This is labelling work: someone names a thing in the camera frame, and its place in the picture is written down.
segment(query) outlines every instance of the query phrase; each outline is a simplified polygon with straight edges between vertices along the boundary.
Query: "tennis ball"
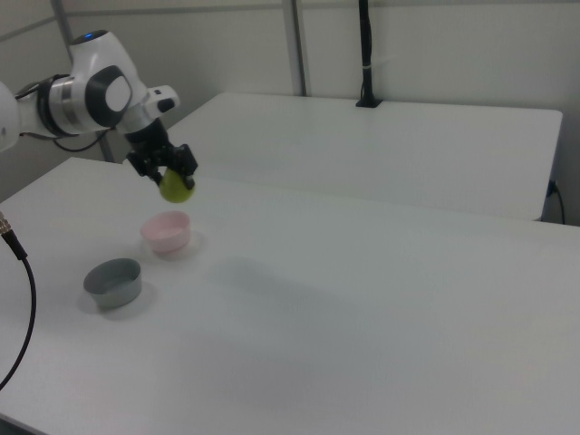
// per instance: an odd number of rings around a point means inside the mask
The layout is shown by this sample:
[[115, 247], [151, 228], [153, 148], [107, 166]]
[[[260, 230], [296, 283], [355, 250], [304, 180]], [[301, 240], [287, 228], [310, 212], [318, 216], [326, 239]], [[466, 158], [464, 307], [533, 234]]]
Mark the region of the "tennis ball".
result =
[[159, 184], [159, 193], [168, 202], [185, 202], [191, 198], [194, 191], [195, 187], [192, 190], [189, 190], [185, 184], [183, 184], [181, 176], [171, 169], [165, 171]]

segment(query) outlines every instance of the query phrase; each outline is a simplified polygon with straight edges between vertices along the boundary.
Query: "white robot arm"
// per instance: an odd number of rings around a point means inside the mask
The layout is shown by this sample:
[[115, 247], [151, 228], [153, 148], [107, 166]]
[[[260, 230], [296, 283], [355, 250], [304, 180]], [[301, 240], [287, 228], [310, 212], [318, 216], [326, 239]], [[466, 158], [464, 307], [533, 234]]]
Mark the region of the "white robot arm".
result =
[[165, 176], [160, 175], [159, 167], [167, 167], [165, 175], [172, 183], [177, 179], [182, 182], [177, 189], [186, 189], [185, 195], [172, 196], [170, 192], [167, 199], [189, 197], [197, 162], [188, 145], [174, 147], [169, 143], [159, 120], [164, 112], [179, 105], [175, 91], [169, 86], [148, 89], [110, 32], [79, 36], [72, 42], [71, 52], [70, 75], [32, 83], [15, 97], [0, 83], [0, 151], [26, 133], [65, 138], [116, 128], [129, 141], [132, 151], [127, 158], [141, 176], [153, 179], [163, 194]]

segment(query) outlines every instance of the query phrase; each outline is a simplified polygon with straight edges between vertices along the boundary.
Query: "bowl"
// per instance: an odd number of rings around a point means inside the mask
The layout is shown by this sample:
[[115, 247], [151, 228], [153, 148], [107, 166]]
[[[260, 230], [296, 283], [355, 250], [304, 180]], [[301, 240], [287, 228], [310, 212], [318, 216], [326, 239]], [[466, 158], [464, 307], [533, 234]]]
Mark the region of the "bowl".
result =
[[159, 213], [145, 222], [140, 232], [152, 251], [160, 254], [175, 251], [191, 239], [189, 216], [182, 211]]
[[141, 266], [130, 258], [115, 258], [96, 266], [82, 284], [101, 309], [116, 308], [139, 295]]

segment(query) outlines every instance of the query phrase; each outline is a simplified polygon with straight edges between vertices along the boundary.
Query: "pink bowl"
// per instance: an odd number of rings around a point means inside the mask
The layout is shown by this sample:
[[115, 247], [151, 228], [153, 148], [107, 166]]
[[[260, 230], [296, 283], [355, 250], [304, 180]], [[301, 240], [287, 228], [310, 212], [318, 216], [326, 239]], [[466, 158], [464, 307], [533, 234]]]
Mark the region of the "pink bowl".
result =
[[175, 251], [189, 243], [189, 216], [182, 211], [159, 213], [145, 222], [140, 232], [153, 251]]

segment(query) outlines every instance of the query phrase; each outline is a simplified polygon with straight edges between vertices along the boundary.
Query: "white table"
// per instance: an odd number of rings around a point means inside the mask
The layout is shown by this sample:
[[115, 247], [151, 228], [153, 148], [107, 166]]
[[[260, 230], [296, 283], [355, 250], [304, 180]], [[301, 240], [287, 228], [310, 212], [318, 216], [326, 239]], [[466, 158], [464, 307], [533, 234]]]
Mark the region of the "white table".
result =
[[171, 128], [200, 173], [233, 181], [533, 220], [558, 111], [225, 93]]
[[[0, 414], [49, 435], [569, 435], [580, 427], [580, 232], [198, 178], [192, 246], [131, 168], [70, 159], [1, 205], [38, 317]], [[85, 274], [137, 259], [100, 314]], [[27, 322], [0, 248], [0, 373]]]

